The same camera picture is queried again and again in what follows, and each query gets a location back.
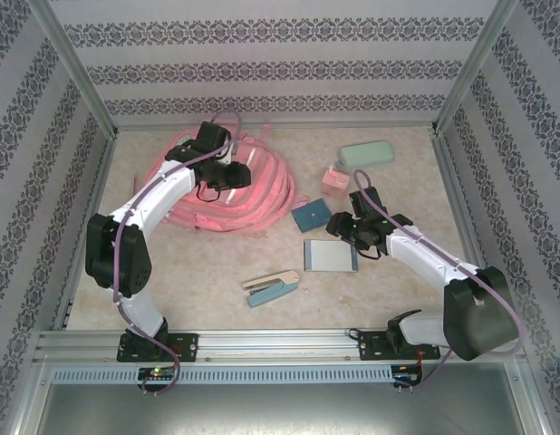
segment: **cable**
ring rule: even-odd
[[[369,260],[381,259],[381,251],[379,250],[379,248],[377,248],[377,256],[367,256],[366,254],[361,252],[361,249],[359,249],[358,247],[355,247],[354,249],[356,250],[356,253],[363,258],[368,258]]]
[[[519,351],[520,349],[522,349],[522,347],[524,346],[524,340],[526,339],[526,330],[524,328],[524,325],[522,324],[522,320],[519,318],[516,311],[514,311],[514,308],[512,308],[510,306],[510,304],[508,304],[507,301],[503,297],[501,297],[498,292],[496,292],[496,290],[494,290],[489,285],[484,283],[481,279],[479,279],[477,276],[475,276],[474,274],[469,272],[460,263],[458,263],[453,258],[451,258],[447,254],[445,254],[443,251],[438,249],[436,246],[433,246],[426,239],[421,238],[420,236],[416,235],[415,233],[409,231],[407,228],[405,228],[403,225],[401,225],[399,222],[397,222],[395,219],[393,219],[391,216],[389,216],[389,214],[385,210],[383,210],[381,207],[379,207],[377,204],[375,204],[375,202],[371,199],[371,197],[369,197],[367,192],[364,191],[364,187],[362,186],[361,181],[359,180],[359,175],[362,175],[365,178],[365,180],[369,183],[369,187],[371,186],[371,179],[369,178],[369,176],[367,175],[367,173],[364,170],[357,169],[356,171],[354,171],[354,173],[352,175],[354,176],[354,182],[356,183],[359,190],[361,191],[362,196],[367,200],[367,202],[369,204],[371,204],[371,206],[375,210],[377,210],[379,213],[381,213],[382,216],[384,216],[386,219],[388,219],[400,231],[402,231],[407,236],[409,236],[410,238],[415,240],[417,243],[421,243],[422,245],[424,245],[430,252],[432,252],[433,254],[435,254],[436,256],[441,258],[442,260],[444,260],[447,263],[449,263],[450,265],[452,265],[456,270],[458,270],[459,272],[461,272],[462,274],[464,274],[465,276],[470,278],[474,283],[476,283],[481,288],[483,288],[485,291],[487,291],[490,295],[492,295],[499,302],[500,305],[502,305],[504,307],[504,309],[507,311],[507,313],[512,317],[512,320],[516,324],[516,328],[517,328],[517,343],[516,343],[516,345],[508,351],[504,351],[504,352],[493,351],[493,352],[488,352],[488,354],[495,355],[495,356],[511,356],[511,355],[516,354],[517,351]],[[446,356],[441,361],[441,363],[444,363],[447,360],[447,358],[448,358],[447,354],[448,353],[446,353]],[[439,369],[439,366],[436,367],[436,369],[424,381],[431,378],[432,375],[435,372],[437,372],[438,369]]]
[[[423,374],[423,351],[421,348],[417,350],[417,357],[418,359],[415,367],[419,367],[419,373],[417,373],[417,376],[421,376]]]
[[[127,315],[127,313],[125,313],[125,310],[123,309],[123,307],[121,305],[121,299],[122,299],[123,296],[120,295],[120,293],[119,293],[119,273],[120,273],[120,258],[121,258],[121,237],[123,235],[123,229],[127,225],[127,222],[129,221],[129,218],[134,215],[134,211],[137,209],[137,206],[141,203],[141,201],[147,195],[149,195],[149,193],[159,183],[161,183],[163,181],[163,179],[170,176],[171,174],[174,174],[175,172],[177,172],[179,170],[182,170],[182,169],[186,168],[187,166],[191,166],[191,165],[194,165],[194,164],[196,164],[196,163],[198,163],[202,160],[206,160],[206,159],[209,159],[210,157],[214,157],[217,154],[219,154],[221,151],[226,150],[227,148],[229,148],[230,146],[233,146],[236,143],[237,137],[239,136],[239,133],[242,130],[242,117],[240,116],[240,114],[237,111],[235,111],[234,109],[231,109],[231,108],[223,109],[223,110],[219,111],[218,113],[216,113],[216,115],[214,115],[214,117],[211,119],[211,122],[214,122],[220,115],[222,115],[223,113],[226,113],[226,112],[233,113],[237,117],[237,128],[236,128],[236,132],[234,133],[232,138],[230,140],[226,141],[226,143],[224,143],[218,149],[210,151],[208,154],[204,154],[203,156],[197,157],[195,159],[191,159],[189,161],[186,161],[185,163],[181,163],[180,165],[176,166],[175,168],[168,170],[163,175],[163,177],[157,177],[154,181],[152,181],[140,193],[140,195],[138,195],[135,198],[135,200],[133,201],[133,204],[131,204],[129,210],[125,213],[125,216],[123,217],[123,219],[121,220],[121,222],[119,224],[119,227],[117,228],[117,234],[115,236],[115,248],[114,248],[114,251],[113,251],[113,303],[115,303],[117,305],[117,308],[119,310],[119,314],[121,315],[121,317],[127,323],[127,325],[129,326],[129,328],[131,330],[133,330],[135,333],[142,336],[143,338],[147,339],[151,343],[155,344],[157,347],[159,347],[160,349],[162,349],[163,351],[168,353],[173,358],[173,366],[176,370],[176,373],[174,374],[173,378],[171,379],[171,382],[169,384],[167,384],[161,390],[153,392],[154,396],[159,396],[159,395],[163,394],[164,392],[167,392],[171,388],[173,388],[173,386],[175,385],[175,383],[179,379],[179,374],[181,372],[181,362],[179,361],[178,355],[175,352],[173,352],[170,348],[168,348],[168,346],[159,342],[154,337],[148,335],[143,330],[141,330],[129,318],[129,316]],[[142,385],[141,385],[141,389],[143,390],[144,394],[147,394],[148,392],[150,392],[150,391],[145,389],[145,384],[147,383],[148,379],[150,379],[150,378],[145,378],[143,380]]]
[[[433,370],[430,371],[430,373],[425,377],[425,379],[423,379],[421,382],[419,382],[417,385],[413,387],[413,390],[418,390],[423,388],[423,385],[425,385],[427,382],[429,382],[431,379],[437,376],[439,374],[439,370],[441,370],[441,367],[443,367],[443,364],[449,359],[452,353],[453,351],[451,349],[448,349],[447,353],[443,355],[441,361],[433,368]]]
[[[349,329],[349,338],[351,338],[352,340],[354,340],[355,342],[359,341],[359,335],[361,335],[361,330],[360,329],[356,329],[356,328],[351,328]]]
[[[219,199],[219,197],[221,197],[221,195],[222,195],[222,192],[220,192],[218,190],[217,191],[217,196],[215,198],[213,198],[213,199],[203,199],[199,196],[199,191],[200,190],[201,190],[201,184],[198,185],[198,190],[196,190],[196,198],[199,199],[200,201],[207,202],[207,203],[216,202]]]

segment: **mint green eraser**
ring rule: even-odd
[[[359,143],[342,147],[338,152],[338,169],[351,170],[369,166],[391,163],[395,160],[395,151],[388,140]]]

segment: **aluminum frame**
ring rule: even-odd
[[[361,370],[383,368],[415,361],[360,361],[357,342],[344,329],[200,331],[197,362],[184,367],[274,367],[331,366]],[[152,363],[120,363],[115,360],[119,337],[115,331],[42,332],[34,351],[11,435],[35,434],[39,429],[48,392],[57,368],[97,367],[112,371],[118,367],[146,367]],[[468,363],[458,357],[448,364]],[[524,431],[528,435],[552,434],[546,411],[540,401],[534,378],[524,354],[506,360],[482,355],[475,363],[503,363],[509,387]]]
[[[63,25],[56,16],[51,2],[49,0],[28,0],[27,3],[61,58],[65,69],[77,85],[81,96],[87,102],[97,122],[99,122],[99,125],[105,132],[105,136],[110,137],[117,131],[117,126],[113,122],[107,106],[97,92],[91,76],[87,73],[79,55],[72,46]]]
[[[488,57],[491,47],[501,33],[509,16],[514,12],[517,0],[498,0],[488,21],[481,30],[473,50],[459,72],[458,78],[451,87],[449,95],[443,102],[439,116],[435,121],[437,131],[445,131],[451,123],[451,118],[458,109],[470,84],[478,75],[481,65]]]

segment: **enclosure wall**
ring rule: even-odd
[[[0,1],[0,430],[50,329],[107,140],[28,5]]]
[[[560,433],[560,1],[521,1],[445,131],[487,262],[507,272]]]
[[[434,121],[496,0],[56,0],[120,127]]]

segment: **ventilation slot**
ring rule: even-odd
[[[72,367],[56,369],[55,384],[133,384],[137,367]],[[279,383],[356,383],[391,382],[389,365],[295,367],[193,367],[183,366],[178,383],[202,384],[279,384]],[[150,381],[168,383],[168,381]]]

